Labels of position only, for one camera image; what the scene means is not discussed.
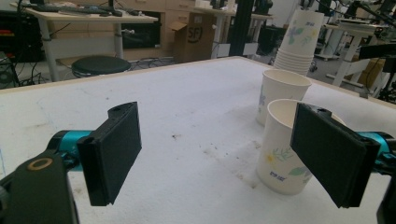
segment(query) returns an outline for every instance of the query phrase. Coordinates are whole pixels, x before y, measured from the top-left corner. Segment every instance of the chair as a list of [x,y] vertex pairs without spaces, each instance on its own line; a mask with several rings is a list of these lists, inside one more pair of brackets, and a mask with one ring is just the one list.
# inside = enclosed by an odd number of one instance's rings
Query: chair
[[121,58],[111,56],[89,56],[72,63],[75,77],[96,77],[129,71],[131,64]]

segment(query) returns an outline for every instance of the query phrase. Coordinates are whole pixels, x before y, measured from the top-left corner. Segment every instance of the stack of paper cups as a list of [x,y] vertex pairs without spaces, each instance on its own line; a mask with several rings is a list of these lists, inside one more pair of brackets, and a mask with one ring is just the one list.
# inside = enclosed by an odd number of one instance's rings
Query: stack of paper cups
[[318,43],[323,13],[297,9],[276,54],[274,67],[306,76]]

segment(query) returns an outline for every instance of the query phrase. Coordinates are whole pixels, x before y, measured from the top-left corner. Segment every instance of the stool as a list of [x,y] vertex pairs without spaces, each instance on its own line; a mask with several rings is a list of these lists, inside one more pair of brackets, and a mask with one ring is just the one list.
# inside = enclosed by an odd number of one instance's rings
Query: stool
[[128,61],[101,55],[78,59],[72,63],[72,72],[75,77],[95,77],[125,72],[129,69],[131,69],[131,64]]

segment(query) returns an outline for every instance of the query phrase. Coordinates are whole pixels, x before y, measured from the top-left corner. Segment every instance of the black stool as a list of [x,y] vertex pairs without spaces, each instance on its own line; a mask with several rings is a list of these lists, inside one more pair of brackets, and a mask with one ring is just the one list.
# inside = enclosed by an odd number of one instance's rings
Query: black stool
[[131,64],[128,61],[110,56],[90,56],[72,63],[72,72],[75,77],[95,77],[125,72],[129,69],[131,69]]

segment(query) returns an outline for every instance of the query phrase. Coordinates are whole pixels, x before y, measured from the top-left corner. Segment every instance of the floor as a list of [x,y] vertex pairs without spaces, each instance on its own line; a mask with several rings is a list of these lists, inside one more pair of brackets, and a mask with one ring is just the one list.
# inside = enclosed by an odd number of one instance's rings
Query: floor
[[[275,57],[274,53],[270,53],[266,56],[256,55],[253,60],[268,64],[272,57]],[[327,74],[335,75],[339,65],[341,64],[341,59],[339,60],[329,60],[325,62],[322,59],[315,59],[317,63],[317,70],[314,72],[309,72],[308,77],[320,80],[326,83],[332,83],[332,79],[326,77]],[[139,61],[133,61],[132,70],[147,69],[151,67],[166,66],[169,64],[174,64],[172,58],[156,58],[156,59],[142,59]],[[60,71],[61,80],[74,79],[69,65],[58,63],[58,71]],[[33,85],[50,82],[50,71],[46,62],[40,63],[19,63],[16,66],[16,72],[18,78],[22,85]],[[341,85],[342,88],[356,91],[356,92],[366,92],[366,89],[358,88],[346,83]]]

